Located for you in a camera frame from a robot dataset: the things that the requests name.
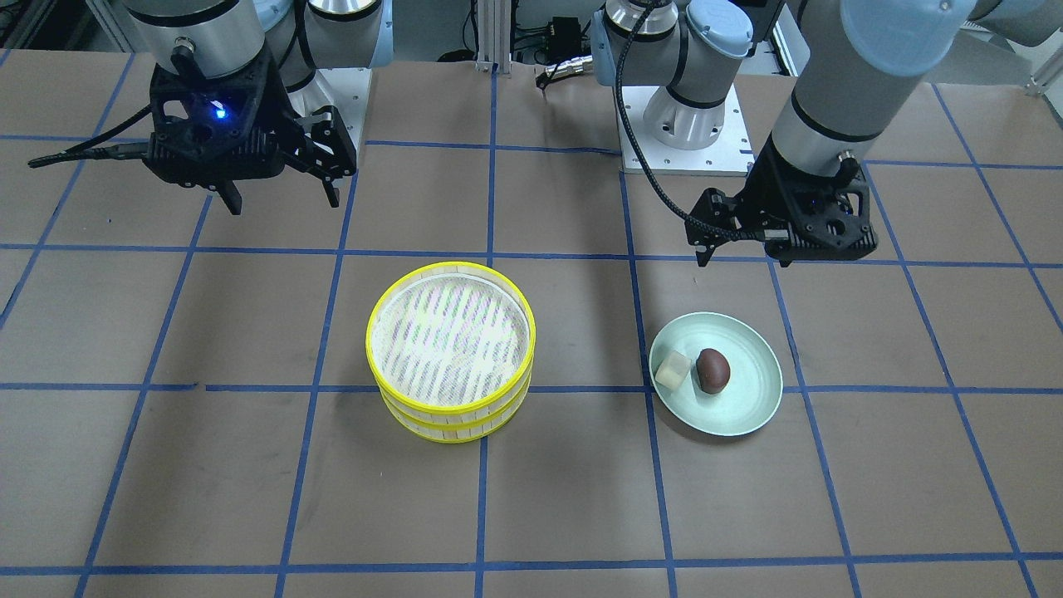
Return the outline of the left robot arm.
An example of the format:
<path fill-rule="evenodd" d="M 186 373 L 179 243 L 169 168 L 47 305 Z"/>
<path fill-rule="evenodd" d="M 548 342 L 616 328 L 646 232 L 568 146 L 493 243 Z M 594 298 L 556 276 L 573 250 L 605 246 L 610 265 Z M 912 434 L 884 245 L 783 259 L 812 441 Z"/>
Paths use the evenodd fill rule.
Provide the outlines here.
<path fill-rule="evenodd" d="M 654 192 L 686 224 L 699 266 L 725 243 L 757 242 L 783 266 L 854 261 L 876 250 L 863 159 L 919 81 L 973 22 L 1033 47 L 1061 29 L 1059 1 L 793 1 L 810 55 L 736 197 L 710 187 L 691 211 L 669 199 L 634 135 L 626 88 L 649 85 L 649 134 L 676 149 L 718 139 L 750 11 L 781 3 L 607 1 L 590 22 L 595 75 Z"/>

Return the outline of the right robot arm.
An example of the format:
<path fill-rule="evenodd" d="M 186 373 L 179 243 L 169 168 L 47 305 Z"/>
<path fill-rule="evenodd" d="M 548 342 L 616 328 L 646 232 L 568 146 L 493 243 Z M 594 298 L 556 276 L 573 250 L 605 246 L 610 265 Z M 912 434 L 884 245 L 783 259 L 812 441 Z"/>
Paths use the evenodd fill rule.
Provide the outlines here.
<path fill-rule="evenodd" d="M 152 133 L 138 156 L 157 178 L 242 212 L 237 183 L 290 168 L 323 186 L 357 170 L 357 144 L 324 72 L 394 58 L 390 1 L 126 1 L 156 61 Z"/>

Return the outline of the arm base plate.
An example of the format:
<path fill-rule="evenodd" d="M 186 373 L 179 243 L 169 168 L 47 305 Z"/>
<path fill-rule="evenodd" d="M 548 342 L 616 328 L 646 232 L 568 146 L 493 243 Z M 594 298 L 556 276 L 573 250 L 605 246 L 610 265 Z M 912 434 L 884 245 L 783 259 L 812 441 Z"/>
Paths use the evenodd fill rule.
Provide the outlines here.
<path fill-rule="evenodd" d="M 754 149 L 736 87 L 709 109 L 684 105 L 663 86 L 627 86 L 622 96 L 634 139 L 656 173 L 747 175 Z"/>
<path fill-rule="evenodd" d="M 288 97 L 301 116 L 309 116 L 324 105 L 334 106 L 360 159 L 373 78 L 375 72 L 369 68 L 319 69 L 308 83 L 288 92 Z"/>

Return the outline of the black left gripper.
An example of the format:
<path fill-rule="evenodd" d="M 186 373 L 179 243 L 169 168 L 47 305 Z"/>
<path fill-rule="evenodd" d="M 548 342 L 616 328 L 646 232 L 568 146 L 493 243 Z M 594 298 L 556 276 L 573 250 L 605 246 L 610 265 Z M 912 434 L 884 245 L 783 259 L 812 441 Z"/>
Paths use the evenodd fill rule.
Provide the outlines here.
<path fill-rule="evenodd" d="M 861 260 L 878 247 L 870 215 L 865 167 L 846 150 L 829 160 L 826 174 L 809 174 L 789 160 L 774 140 L 755 160 L 736 197 L 705 189 L 686 220 L 688 245 L 706 267 L 725 243 L 760 243 L 767 257 L 789 268 L 795 261 Z"/>

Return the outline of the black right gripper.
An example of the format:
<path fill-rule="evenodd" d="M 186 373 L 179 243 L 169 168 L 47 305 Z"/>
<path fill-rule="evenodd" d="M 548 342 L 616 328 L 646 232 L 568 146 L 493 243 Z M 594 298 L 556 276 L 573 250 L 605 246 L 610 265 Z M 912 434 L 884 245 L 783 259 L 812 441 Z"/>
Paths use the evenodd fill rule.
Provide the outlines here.
<path fill-rule="evenodd" d="M 219 78 L 206 76 L 191 50 L 170 55 L 174 71 L 157 66 L 149 84 L 148 166 L 161 180 L 215 185 L 238 216 L 243 199 L 235 181 L 272 178 L 290 167 L 320 180 L 330 207 L 339 207 L 339 185 L 355 174 L 357 152 L 337 107 L 297 113 L 269 50 Z"/>

